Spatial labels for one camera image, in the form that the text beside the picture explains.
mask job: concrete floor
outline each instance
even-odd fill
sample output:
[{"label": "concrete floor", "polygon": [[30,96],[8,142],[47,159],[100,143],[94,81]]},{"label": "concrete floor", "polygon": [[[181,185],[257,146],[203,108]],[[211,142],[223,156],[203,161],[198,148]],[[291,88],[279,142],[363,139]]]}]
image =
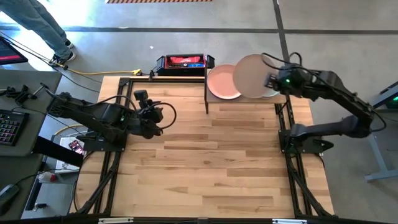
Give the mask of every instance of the concrete floor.
[{"label": "concrete floor", "polygon": [[[65,10],[66,1],[42,1],[62,26],[83,27],[176,27],[277,29],[272,0],[214,0],[185,4],[103,4],[103,1],[69,0],[73,16]],[[279,0],[285,29],[397,30],[398,2],[395,0]],[[1,22],[11,22],[0,14]],[[51,50],[31,31],[6,31],[23,43],[34,39],[35,50],[51,57]],[[134,70],[148,72],[165,54],[203,52],[217,64],[236,63],[247,54],[268,52],[282,56],[278,34],[249,33],[159,33],[159,32],[68,32],[76,45],[78,58],[70,67],[86,72]],[[336,72],[347,88],[371,101],[382,89],[397,81],[395,72],[398,35],[316,35],[287,34],[287,49],[303,55],[308,68]],[[48,70],[28,55],[32,67]],[[99,90],[100,85],[65,73],[81,85]],[[96,101],[98,94],[62,79],[58,92],[69,91],[76,98]],[[336,103],[311,103],[315,123],[340,120],[349,113]],[[390,118],[398,119],[393,114]],[[387,122],[387,130],[377,134],[389,167],[398,168],[397,123]],[[46,119],[41,136],[49,138],[63,126]],[[335,147],[325,153],[326,175],[335,213],[343,218],[397,223],[398,177],[366,183],[364,175],[379,170],[370,145],[363,139],[330,137]],[[59,194],[49,195],[57,188]],[[66,214],[70,185],[46,185],[39,200],[50,208],[29,212],[27,217]]]}]

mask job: wooden tabletop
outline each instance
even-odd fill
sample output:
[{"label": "wooden tabletop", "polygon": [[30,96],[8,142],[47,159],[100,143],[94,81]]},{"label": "wooden tabletop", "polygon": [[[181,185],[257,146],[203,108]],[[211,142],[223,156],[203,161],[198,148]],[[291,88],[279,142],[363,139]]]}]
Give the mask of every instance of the wooden tabletop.
[{"label": "wooden tabletop", "polygon": [[[104,77],[98,100],[116,95],[118,83],[119,77]],[[294,217],[273,103],[212,103],[206,114],[203,83],[135,83],[134,90],[147,90],[150,99],[171,103],[178,116],[161,137],[129,136],[112,216]],[[296,123],[312,124],[307,100],[292,98],[292,105]],[[172,110],[165,107],[159,126],[172,119]],[[83,165],[78,208],[98,185],[103,157],[96,152]],[[303,154],[303,163],[308,187],[333,213],[321,160]]]}]

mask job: beige plate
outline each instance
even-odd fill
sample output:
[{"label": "beige plate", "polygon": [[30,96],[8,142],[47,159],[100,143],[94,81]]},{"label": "beige plate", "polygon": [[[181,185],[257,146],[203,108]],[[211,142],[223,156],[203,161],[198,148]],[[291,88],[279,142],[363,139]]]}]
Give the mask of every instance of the beige plate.
[{"label": "beige plate", "polygon": [[[252,54],[242,58],[235,66],[233,80],[236,89],[245,97],[262,98],[275,95],[275,91],[266,88],[264,83],[269,73],[277,74],[277,71],[262,62],[260,54]],[[269,57],[264,60],[274,65]]]}]

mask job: shoe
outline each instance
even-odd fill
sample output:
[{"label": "shoe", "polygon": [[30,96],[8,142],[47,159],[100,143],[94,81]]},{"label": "shoe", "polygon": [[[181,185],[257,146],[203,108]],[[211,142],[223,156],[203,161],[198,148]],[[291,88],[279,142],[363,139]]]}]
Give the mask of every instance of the shoe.
[{"label": "shoe", "polygon": [[69,49],[72,49],[72,48],[74,47],[74,44],[71,43],[68,39],[67,39],[67,41],[65,41],[65,45],[66,45]]},{"label": "shoe", "polygon": [[75,58],[76,58],[76,54],[73,52],[70,52],[70,55],[68,58],[60,58],[58,55],[54,55],[52,57],[52,59],[50,60],[49,64],[52,66],[64,65],[65,62],[70,62]]}]

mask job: gray desk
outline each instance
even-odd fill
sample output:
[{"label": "gray desk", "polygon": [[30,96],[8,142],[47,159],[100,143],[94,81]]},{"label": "gray desk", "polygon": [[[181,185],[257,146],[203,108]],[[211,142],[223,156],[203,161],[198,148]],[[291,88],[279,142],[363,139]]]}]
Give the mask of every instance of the gray desk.
[{"label": "gray desk", "polygon": [[[0,89],[12,86],[19,91],[22,85],[25,84],[30,90],[35,91],[39,88],[40,82],[42,82],[46,84],[51,91],[55,92],[60,80],[61,74],[58,72],[0,70]],[[51,97],[44,91],[40,92],[37,96],[38,99],[27,100],[24,106],[45,113]],[[15,107],[17,107],[17,105],[14,99],[0,96],[0,109],[11,110]],[[33,111],[23,112],[29,113],[30,116],[18,143],[15,147],[0,146],[0,151],[18,150],[20,147],[33,149],[45,116]],[[29,154],[25,157],[0,157],[0,189],[8,184],[16,183],[23,177],[37,173],[42,159],[43,155],[40,154]],[[21,218],[34,180],[35,178],[32,177],[19,184],[21,190],[17,198],[14,200],[11,209],[3,216],[0,216],[0,220],[17,220]]]}]

